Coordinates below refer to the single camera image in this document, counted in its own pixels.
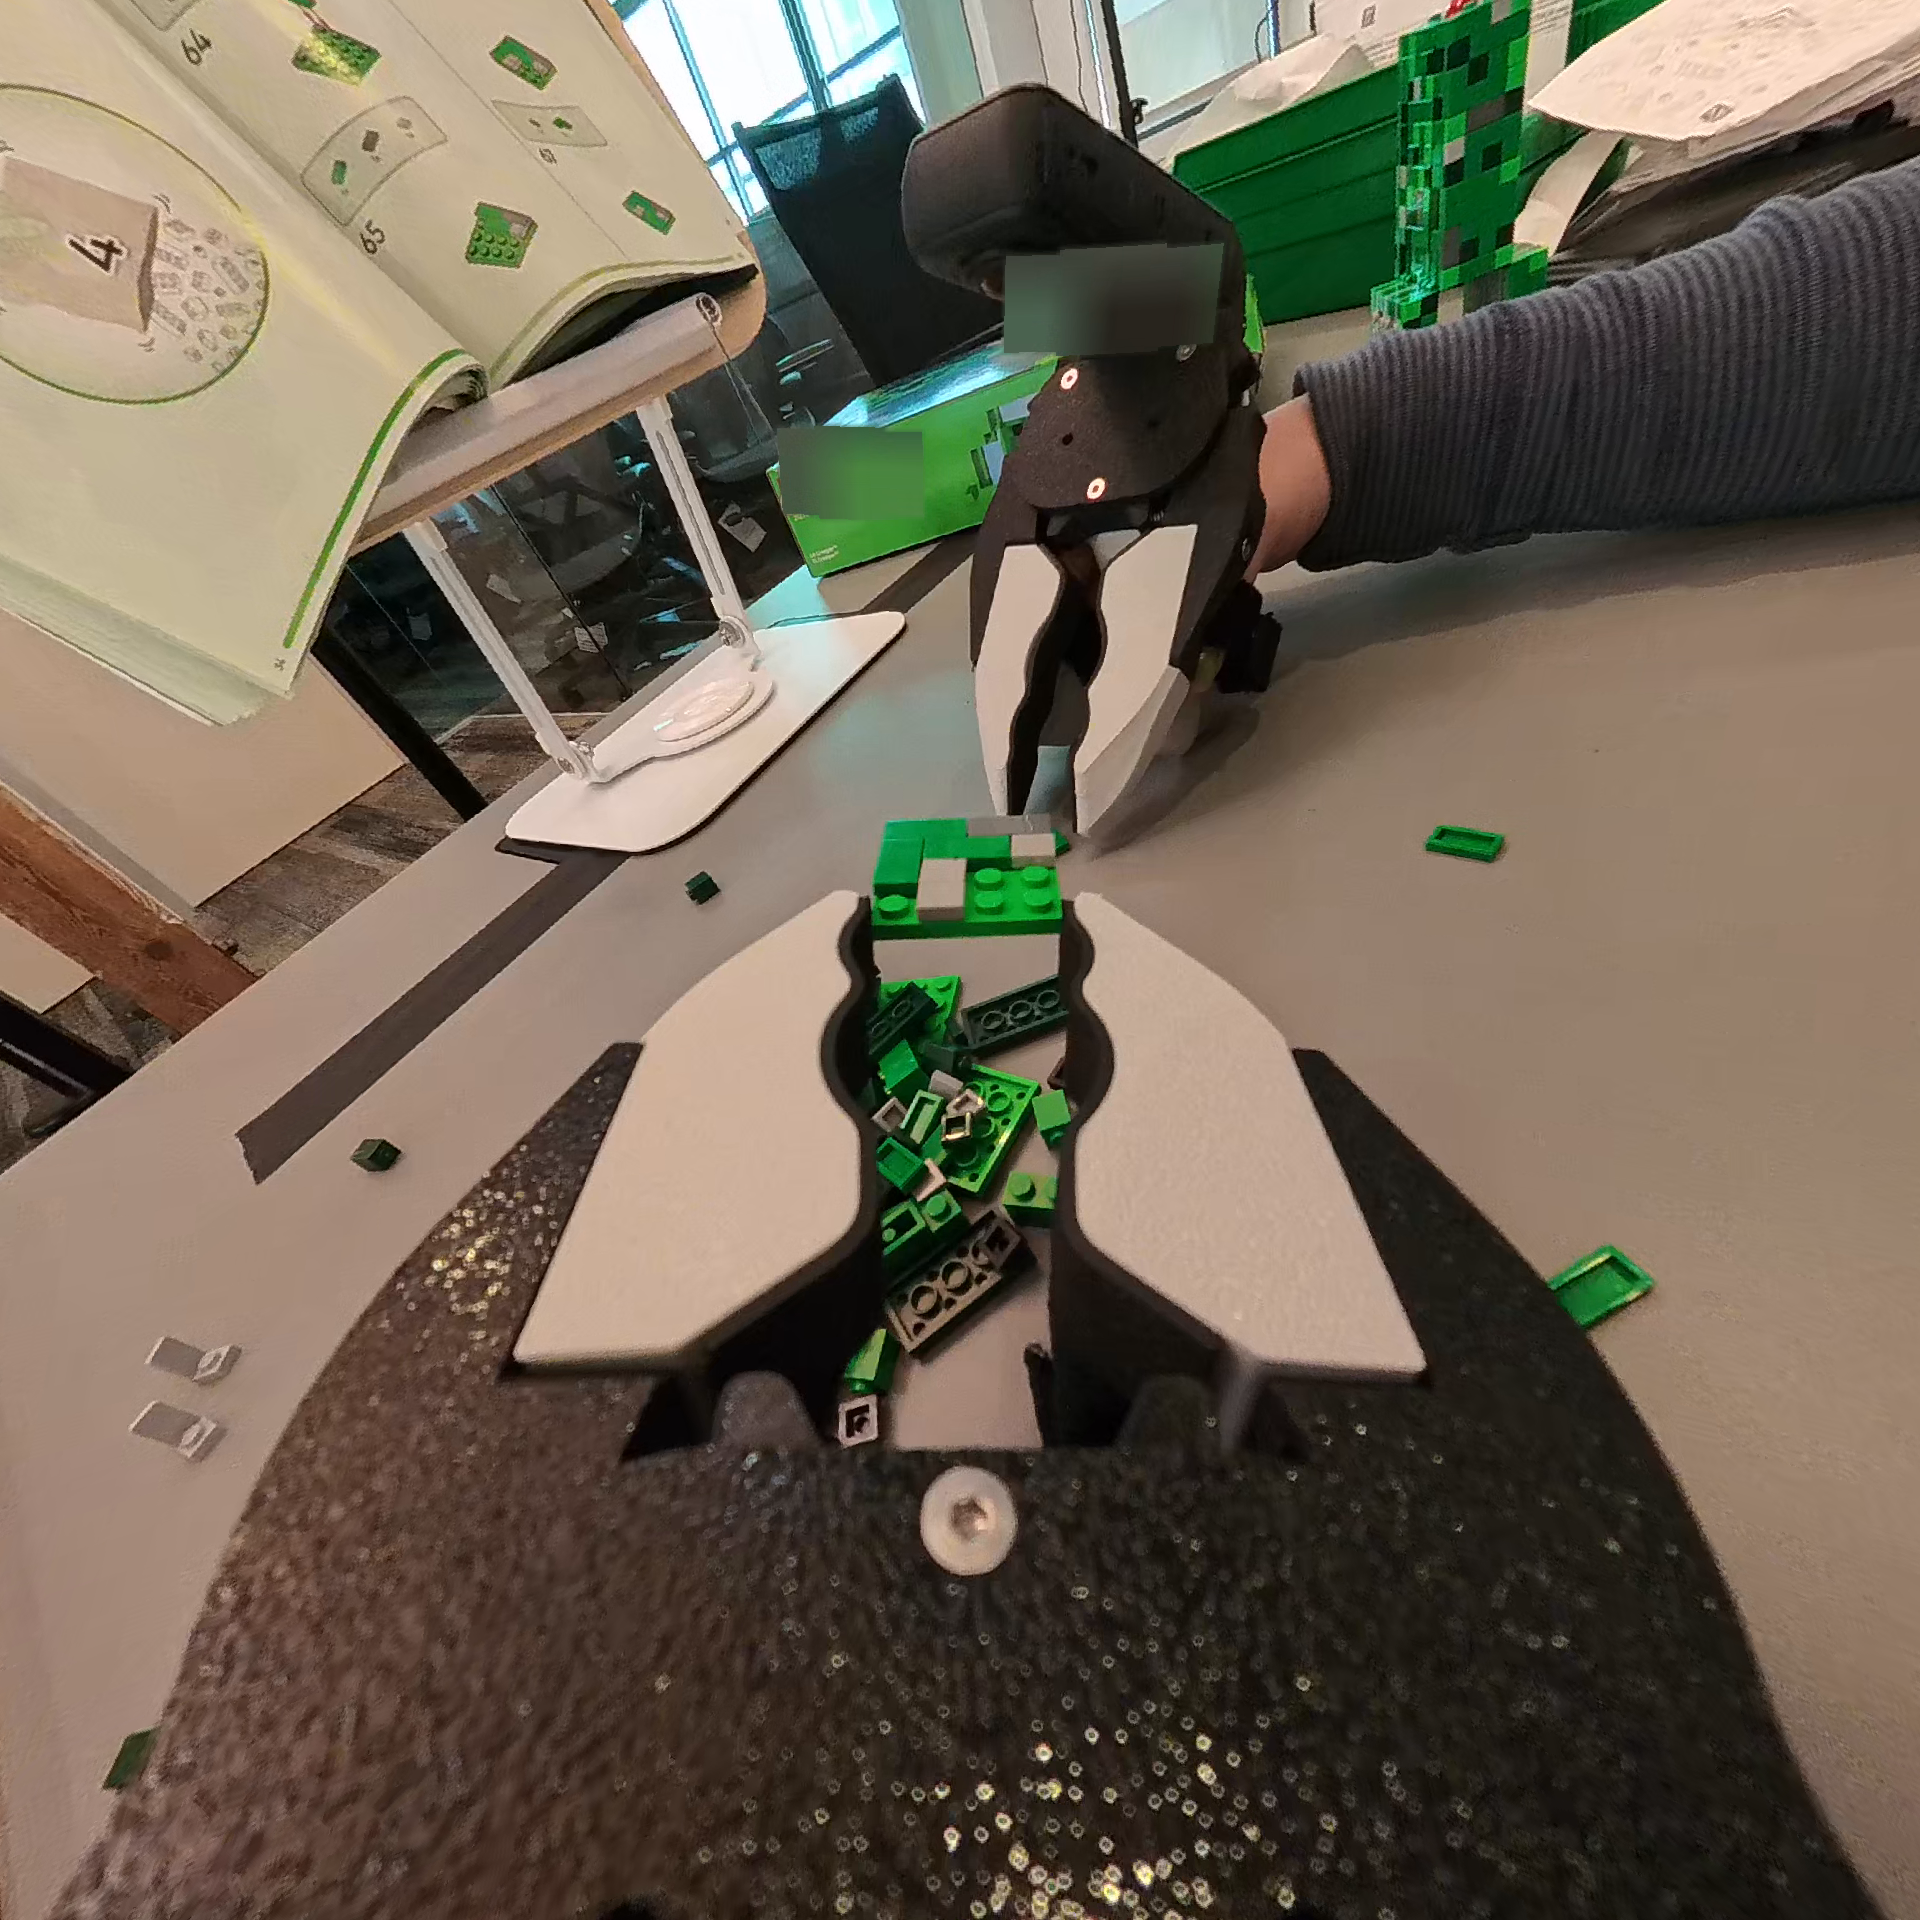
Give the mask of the black mesh office chair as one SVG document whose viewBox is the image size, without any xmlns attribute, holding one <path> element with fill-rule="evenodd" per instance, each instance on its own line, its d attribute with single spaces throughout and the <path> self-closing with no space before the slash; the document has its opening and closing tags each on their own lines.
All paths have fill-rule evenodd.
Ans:
<svg viewBox="0 0 1920 1920">
<path fill-rule="evenodd" d="M 785 235 L 877 386 L 1002 336 L 997 303 L 931 278 L 906 242 L 901 187 L 921 134 L 898 75 L 792 123 L 734 126 Z"/>
</svg>

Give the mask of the white book stand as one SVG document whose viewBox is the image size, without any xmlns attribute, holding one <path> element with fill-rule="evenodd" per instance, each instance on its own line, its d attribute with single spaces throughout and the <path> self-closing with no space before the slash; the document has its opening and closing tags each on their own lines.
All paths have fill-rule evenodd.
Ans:
<svg viewBox="0 0 1920 1920">
<path fill-rule="evenodd" d="M 734 585 L 667 395 L 729 362 L 722 327 L 744 304 L 707 292 L 674 303 L 558 368 L 414 431 L 376 494 L 358 545 L 405 537 L 558 772 L 507 820 L 512 843 L 612 856 L 669 849 L 702 827 L 822 713 L 906 630 L 898 611 L 822 615 L 761 632 Z M 597 744 L 564 736 L 462 577 L 437 512 L 514 474 L 549 446 L 635 414 L 699 564 L 715 638 L 622 708 Z"/>
</svg>

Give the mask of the black tape strip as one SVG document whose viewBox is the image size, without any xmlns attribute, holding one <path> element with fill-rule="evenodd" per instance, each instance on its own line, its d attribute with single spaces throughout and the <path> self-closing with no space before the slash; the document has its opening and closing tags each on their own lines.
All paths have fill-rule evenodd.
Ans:
<svg viewBox="0 0 1920 1920">
<path fill-rule="evenodd" d="M 625 856 L 604 850 L 546 860 L 546 873 L 533 888 L 235 1131 L 252 1183 L 265 1184 L 325 1134 L 625 862 Z"/>
</svg>

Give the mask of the person's right hand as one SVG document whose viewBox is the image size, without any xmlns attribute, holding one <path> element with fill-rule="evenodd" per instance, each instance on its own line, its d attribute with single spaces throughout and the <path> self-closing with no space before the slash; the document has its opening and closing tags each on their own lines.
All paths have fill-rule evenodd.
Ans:
<svg viewBox="0 0 1920 1920">
<path fill-rule="evenodd" d="M 1258 476 L 1264 527 L 1243 567 L 1248 585 L 1297 563 L 1328 520 L 1328 457 L 1316 435 L 1310 395 L 1297 394 L 1264 416 Z"/>
</svg>

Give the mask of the white paper sheets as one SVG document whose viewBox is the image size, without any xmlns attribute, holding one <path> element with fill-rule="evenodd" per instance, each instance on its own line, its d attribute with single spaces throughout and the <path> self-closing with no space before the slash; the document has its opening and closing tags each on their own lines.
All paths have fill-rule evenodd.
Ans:
<svg viewBox="0 0 1920 1920">
<path fill-rule="evenodd" d="M 1915 2 L 1662 2 L 1552 78 L 1533 107 L 1653 143 L 1731 139 L 1873 104 L 1915 78 Z"/>
</svg>

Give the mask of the pile of lego bricks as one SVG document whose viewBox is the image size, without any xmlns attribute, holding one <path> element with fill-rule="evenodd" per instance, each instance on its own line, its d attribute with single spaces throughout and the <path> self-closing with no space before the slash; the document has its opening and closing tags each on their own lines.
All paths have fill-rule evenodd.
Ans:
<svg viewBox="0 0 1920 1920">
<path fill-rule="evenodd" d="M 1059 1174 L 1032 1167 L 1072 1118 L 1062 1070 L 1005 1059 L 1061 1039 L 1053 972 L 978 999 L 960 975 L 885 978 L 872 995 L 865 1092 L 881 1134 L 881 1319 L 848 1358 L 833 1411 L 841 1449 L 877 1446 L 897 1388 L 1005 1306 L 1041 1271 Z"/>
</svg>

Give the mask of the lego instruction booklet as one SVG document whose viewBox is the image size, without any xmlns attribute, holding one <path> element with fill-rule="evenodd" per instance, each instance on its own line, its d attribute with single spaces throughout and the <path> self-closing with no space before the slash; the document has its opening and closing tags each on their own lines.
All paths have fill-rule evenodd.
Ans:
<svg viewBox="0 0 1920 1920">
<path fill-rule="evenodd" d="M 5 615 L 224 727 L 347 559 L 704 372 L 745 224 L 611 6 L 5 6 Z"/>
</svg>

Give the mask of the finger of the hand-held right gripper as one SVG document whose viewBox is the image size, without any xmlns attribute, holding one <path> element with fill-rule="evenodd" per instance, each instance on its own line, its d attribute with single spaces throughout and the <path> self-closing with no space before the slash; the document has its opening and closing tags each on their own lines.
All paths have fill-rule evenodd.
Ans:
<svg viewBox="0 0 1920 1920">
<path fill-rule="evenodd" d="M 1192 729 L 1193 684 L 1176 657 L 1196 527 L 1102 532 L 1091 543 L 1100 663 L 1088 724 L 1072 753 L 1072 803 L 1083 836 L 1124 836 L 1154 764 Z"/>
<path fill-rule="evenodd" d="M 1072 612 L 1072 578 L 1041 545 L 1010 545 L 977 648 L 977 732 L 1000 814 L 1034 790 L 1056 704 Z"/>
</svg>

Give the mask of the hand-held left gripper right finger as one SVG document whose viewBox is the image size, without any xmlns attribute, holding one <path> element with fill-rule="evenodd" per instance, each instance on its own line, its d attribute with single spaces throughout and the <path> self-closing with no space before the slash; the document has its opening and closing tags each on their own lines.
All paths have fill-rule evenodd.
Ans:
<svg viewBox="0 0 1920 1920">
<path fill-rule="evenodd" d="M 1100 895 L 1065 912 L 1061 988 L 1059 1342 L 1157 1371 L 1106 1319 L 1141 1306 L 1145 1346 L 1181 1342 L 1203 1371 L 1414 1382 L 1424 1346 L 1270 1018 Z"/>
</svg>

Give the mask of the green plastic trays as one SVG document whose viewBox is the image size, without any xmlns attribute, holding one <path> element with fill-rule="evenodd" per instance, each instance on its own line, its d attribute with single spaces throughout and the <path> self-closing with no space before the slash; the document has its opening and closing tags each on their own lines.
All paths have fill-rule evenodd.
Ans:
<svg viewBox="0 0 1920 1920">
<path fill-rule="evenodd" d="M 1389 65 L 1172 161 L 1236 228 L 1264 324 L 1364 310 L 1394 278 L 1401 95 Z"/>
</svg>

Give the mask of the built green lego figure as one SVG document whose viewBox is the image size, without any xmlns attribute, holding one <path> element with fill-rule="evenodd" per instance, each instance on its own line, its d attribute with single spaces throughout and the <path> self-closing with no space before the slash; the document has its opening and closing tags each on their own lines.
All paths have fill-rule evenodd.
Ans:
<svg viewBox="0 0 1920 1920">
<path fill-rule="evenodd" d="M 1443 324 L 1548 286 L 1548 247 L 1517 241 L 1529 6 L 1456 6 L 1398 40 L 1394 272 L 1374 334 Z"/>
</svg>

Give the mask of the green grey lego plate assembly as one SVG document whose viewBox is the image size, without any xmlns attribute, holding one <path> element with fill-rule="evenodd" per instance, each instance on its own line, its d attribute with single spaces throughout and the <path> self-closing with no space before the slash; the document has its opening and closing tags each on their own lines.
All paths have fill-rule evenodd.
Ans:
<svg viewBox="0 0 1920 1920">
<path fill-rule="evenodd" d="M 891 820 L 872 879 L 874 938 L 928 942 L 1059 931 L 1059 862 L 1068 849 L 1068 833 L 1037 814 Z"/>
</svg>

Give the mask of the person's right forearm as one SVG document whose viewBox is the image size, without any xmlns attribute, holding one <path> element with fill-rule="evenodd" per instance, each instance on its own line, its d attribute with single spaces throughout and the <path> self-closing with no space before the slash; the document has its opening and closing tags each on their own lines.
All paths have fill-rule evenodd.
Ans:
<svg viewBox="0 0 1920 1920">
<path fill-rule="evenodd" d="M 1918 162 L 1628 272 L 1306 367 L 1306 569 L 1918 492 Z"/>
</svg>

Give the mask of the white plastic bag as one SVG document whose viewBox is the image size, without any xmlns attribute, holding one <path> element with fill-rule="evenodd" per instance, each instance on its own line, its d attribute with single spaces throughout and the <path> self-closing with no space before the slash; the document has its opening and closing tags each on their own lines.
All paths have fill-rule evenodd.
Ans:
<svg viewBox="0 0 1920 1920">
<path fill-rule="evenodd" d="M 1274 113 L 1292 110 L 1308 98 L 1341 89 L 1376 73 L 1393 73 L 1398 57 L 1398 34 L 1312 34 L 1288 50 L 1245 65 L 1212 87 L 1196 114 L 1172 128 L 1168 156 L 1208 145 L 1248 128 Z"/>
</svg>

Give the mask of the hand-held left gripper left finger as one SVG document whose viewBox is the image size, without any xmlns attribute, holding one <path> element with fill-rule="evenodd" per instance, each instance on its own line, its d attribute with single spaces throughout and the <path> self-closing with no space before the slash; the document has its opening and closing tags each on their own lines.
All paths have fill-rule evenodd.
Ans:
<svg viewBox="0 0 1920 1920">
<path fill-rule="evenodd" d="M 830 1022 L 859 1002 L 833 892 L 689 988 L 645 1034 L 512 1358 L 530 1371 L 708 1361 L 857 1226 L 865 1143 Z"/>
</svg>

